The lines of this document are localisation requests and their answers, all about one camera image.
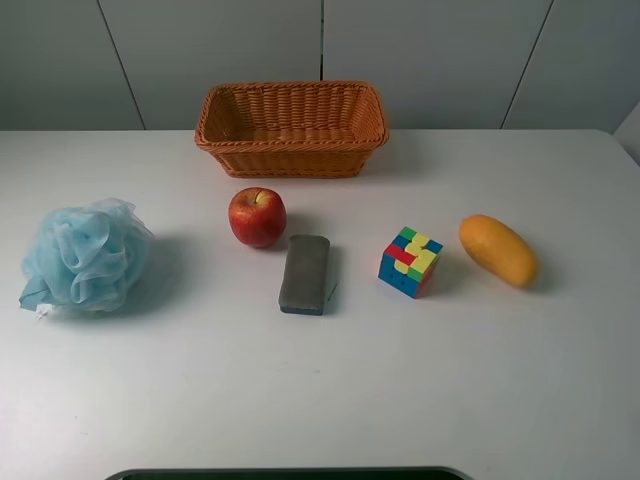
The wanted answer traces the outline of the grey whiteboard eraser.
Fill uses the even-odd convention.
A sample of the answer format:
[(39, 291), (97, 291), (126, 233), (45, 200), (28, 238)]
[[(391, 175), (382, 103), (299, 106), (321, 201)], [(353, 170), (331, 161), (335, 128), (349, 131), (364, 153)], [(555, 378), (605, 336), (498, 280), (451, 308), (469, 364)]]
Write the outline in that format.
[(330, 241), (318, 235), (289, 238), (278, 304), (283, 313), (321, 316), (324, 312)]

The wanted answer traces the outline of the red apple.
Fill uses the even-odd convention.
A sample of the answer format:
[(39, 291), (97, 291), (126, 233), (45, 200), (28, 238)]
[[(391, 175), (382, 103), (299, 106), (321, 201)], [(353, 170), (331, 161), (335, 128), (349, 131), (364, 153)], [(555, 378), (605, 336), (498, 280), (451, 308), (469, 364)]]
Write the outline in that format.
[(274, 190), (261, 187), (237, 192), (229, 203), (228, 218), (236, 239), (252, 248), (271, 247), (287, 225), (281, 196)]

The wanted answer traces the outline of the orange wicker basket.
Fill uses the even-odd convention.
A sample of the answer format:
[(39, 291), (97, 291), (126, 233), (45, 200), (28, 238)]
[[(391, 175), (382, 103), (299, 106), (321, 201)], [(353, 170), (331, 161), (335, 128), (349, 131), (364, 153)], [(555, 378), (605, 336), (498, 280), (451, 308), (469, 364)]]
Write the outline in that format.
[(377, 90), (344, 80), (218, 85), (194, 132), (236, 178), (353, 177), (388, 138)]

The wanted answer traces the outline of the colourful puzzle cube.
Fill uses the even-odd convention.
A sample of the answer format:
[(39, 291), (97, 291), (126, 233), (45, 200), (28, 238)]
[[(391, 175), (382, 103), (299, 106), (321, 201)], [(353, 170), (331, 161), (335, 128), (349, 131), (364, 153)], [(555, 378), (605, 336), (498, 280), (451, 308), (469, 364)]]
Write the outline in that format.
[(409, 227), (403, 227), (382, 253), (378, 278), (417, 299), (432, 278), (443, 245)]

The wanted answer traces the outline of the yellow mango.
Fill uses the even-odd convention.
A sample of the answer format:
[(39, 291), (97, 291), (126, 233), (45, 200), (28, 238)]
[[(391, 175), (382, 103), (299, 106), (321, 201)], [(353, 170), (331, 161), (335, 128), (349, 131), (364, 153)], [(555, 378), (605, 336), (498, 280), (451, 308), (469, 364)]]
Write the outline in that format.
[(527, 288), (538, 274), (538, 258), (530, 245), (499, 220), (476, 214), (459, 227), (459, 240), (470, 258), (504, 282)]

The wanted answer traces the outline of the light blue bath pouf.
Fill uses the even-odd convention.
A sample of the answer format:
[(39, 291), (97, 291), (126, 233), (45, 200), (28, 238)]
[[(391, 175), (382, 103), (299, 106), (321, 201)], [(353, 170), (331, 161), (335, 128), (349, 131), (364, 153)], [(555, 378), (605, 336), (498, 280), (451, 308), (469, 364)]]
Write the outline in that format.
[(22, 262), (27, 282), (20, 307), (119, 309), (143, 271), (153, 240), (135, 206), (120, 199), (51, 211)]

